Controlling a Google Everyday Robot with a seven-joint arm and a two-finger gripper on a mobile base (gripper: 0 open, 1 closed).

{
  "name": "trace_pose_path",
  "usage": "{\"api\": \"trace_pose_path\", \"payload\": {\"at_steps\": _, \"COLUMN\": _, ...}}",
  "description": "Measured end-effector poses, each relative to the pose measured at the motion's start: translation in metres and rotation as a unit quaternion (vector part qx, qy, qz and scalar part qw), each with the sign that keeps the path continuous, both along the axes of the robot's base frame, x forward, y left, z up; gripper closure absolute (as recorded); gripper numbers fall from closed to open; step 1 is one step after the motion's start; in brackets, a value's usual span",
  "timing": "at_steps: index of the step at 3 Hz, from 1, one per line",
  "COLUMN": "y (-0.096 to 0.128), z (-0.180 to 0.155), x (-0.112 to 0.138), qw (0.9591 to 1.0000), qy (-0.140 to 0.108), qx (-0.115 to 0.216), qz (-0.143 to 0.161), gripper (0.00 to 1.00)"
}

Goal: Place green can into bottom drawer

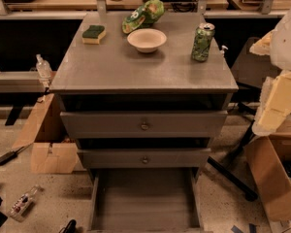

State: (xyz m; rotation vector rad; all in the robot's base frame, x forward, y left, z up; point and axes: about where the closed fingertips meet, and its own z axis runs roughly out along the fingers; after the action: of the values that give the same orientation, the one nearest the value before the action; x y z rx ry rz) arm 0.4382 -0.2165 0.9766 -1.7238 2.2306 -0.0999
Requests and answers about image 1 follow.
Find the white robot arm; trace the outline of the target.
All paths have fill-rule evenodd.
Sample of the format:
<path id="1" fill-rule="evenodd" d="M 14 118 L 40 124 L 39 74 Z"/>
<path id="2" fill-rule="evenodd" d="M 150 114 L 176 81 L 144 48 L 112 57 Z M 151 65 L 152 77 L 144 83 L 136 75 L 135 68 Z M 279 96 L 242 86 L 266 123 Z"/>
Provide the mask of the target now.
<path id="1" fill-rule="evenodd" d="M 281 70 L 275 78 L 266 77 L 252 126 L 255 135 L 268 136 L 291 114 L 291 9 L 250 51 L 268 55 L 271 63 Z"/>

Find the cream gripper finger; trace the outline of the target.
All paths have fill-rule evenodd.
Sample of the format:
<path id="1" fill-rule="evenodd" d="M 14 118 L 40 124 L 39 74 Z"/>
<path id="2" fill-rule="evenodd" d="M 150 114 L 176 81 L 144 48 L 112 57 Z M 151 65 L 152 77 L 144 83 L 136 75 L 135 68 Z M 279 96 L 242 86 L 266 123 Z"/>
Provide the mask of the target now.
<path id="1" fill-rule="evenodd" d="M 291 114 L 291 72 L 282 72 L 275 79 L 266 78 L 260 95 L 252 131 L 268 136 Z"/>

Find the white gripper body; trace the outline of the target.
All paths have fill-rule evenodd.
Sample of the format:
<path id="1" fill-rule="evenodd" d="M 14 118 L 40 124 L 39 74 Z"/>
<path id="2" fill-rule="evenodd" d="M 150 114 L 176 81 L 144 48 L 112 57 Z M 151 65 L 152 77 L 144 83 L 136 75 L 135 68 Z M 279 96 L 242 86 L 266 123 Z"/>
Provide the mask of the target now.
<path id="1" fill-rule="evenodd" d="M 256 55 L 269 55 L 272 36 L 273 36 L 273 31 L 268 32 L 260 40 L 254 43 L 250 47 L 249 51 Z"/>

